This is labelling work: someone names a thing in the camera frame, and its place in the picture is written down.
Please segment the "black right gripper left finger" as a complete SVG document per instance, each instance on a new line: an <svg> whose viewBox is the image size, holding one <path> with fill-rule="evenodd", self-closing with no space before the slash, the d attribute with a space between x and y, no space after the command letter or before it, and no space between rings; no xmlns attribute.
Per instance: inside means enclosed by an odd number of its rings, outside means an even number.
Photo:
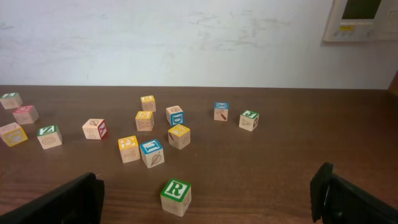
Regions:
<svg viewBox="0 0 398 224"><path fill-rule="evenodd" d="M92 172L1 215L1 223L100 223L104 181Z"/></svg>

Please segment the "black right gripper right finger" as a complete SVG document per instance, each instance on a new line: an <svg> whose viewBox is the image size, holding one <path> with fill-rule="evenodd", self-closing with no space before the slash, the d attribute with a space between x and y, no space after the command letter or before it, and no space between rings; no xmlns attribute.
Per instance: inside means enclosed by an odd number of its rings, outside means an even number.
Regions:
<svg viewBox="0 0 398 224"><path fill-rule="evenodd" d="M397 210L333 173L324 163L310 181L313 222L397 224Z"/></svg>

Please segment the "yellow block back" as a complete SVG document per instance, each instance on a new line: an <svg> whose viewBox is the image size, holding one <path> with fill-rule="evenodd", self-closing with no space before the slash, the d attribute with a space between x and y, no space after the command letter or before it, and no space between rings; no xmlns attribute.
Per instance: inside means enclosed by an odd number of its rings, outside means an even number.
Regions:
<svg viewBox="0 0 398 224"><path fill-rule="evenodd" d="M153 95L142 96L141 105L143 111L156 111L155 98Z"/></svg>

